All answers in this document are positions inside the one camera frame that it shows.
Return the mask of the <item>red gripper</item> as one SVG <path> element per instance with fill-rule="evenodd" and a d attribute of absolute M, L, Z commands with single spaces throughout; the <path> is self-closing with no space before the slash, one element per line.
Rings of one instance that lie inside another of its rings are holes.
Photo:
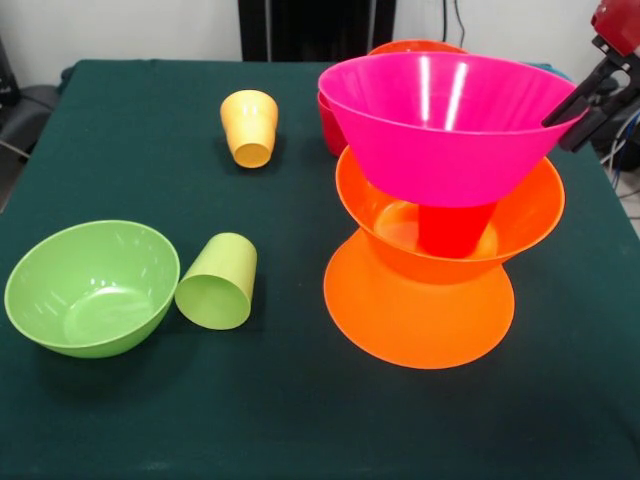
<path fill-rule="evenodd" d="M 544 127 L 572 121 L 559 141 L 565 151 L 577 152 L 603 126 L 639 107 L 639 82 L 630 81 L 604 100 L 593 96 L 615 72 L 631 75 L 631 53 L 639 54 L 639 0 L 601 0 L 591 19 L 596 35 L 592 44 L 604 58 L 591 73 L 543 120 Z"/>

